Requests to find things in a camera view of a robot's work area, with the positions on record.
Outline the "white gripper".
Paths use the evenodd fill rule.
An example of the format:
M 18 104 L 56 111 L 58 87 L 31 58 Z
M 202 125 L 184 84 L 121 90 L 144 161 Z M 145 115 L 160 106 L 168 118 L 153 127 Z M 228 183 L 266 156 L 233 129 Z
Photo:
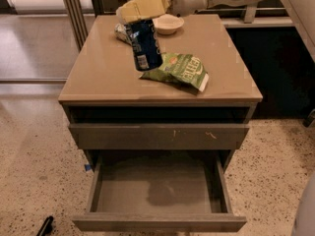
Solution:
M 152 19 L 167 13 L 184 17 L 208 7 L 208 0 L 130 0 L 116 10 L 121 24 Z

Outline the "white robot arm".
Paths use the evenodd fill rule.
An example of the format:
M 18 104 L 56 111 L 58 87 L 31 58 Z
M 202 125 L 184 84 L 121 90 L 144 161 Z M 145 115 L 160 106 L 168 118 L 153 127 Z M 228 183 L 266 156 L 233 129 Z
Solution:
M 117 10 L 126 23 L 131 10 L 137 19 L 156 18 L 165 13 L 190 14 L 216 5 L 231 7 L 248 5 L 261 0 L 131 0 Z M 280 0 L 292 19 L 309 53 L 315 50 L 315 0 Z M 265 159 L 248 171 L 234 166 L 234 171 L 249 178 L 245 189 L 251 194 L 264 194 L 260 205 L 251 215 L 262 219 L 249 221 L 236 236 L 315 236 L 314 174 L 303 172 L 289 161 L 280 165 Z

